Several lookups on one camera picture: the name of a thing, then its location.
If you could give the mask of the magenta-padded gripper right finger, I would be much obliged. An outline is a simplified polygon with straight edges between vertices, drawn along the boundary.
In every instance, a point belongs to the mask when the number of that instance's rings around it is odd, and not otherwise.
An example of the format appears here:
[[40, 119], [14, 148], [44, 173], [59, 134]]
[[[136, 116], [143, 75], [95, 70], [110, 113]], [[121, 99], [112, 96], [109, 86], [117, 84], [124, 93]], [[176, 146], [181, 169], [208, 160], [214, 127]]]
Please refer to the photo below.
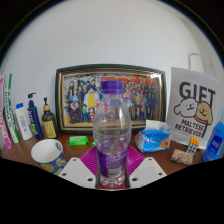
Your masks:
[[126, 161], [126, 186], [140, 188], [166, 176], [153, 157], [144, 157], [136, 149], [129, 147]]

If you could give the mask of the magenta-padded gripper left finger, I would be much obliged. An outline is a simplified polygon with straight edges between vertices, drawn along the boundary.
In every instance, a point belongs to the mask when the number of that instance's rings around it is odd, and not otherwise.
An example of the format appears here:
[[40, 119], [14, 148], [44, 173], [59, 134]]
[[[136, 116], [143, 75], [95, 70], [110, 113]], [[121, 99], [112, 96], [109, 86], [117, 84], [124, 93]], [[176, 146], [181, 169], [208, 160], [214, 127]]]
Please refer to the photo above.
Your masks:
[[80, 158], [72, 157], [59, 177], [78, 186], [95, 189], [99, 180], [96, 148], [89, 149]]

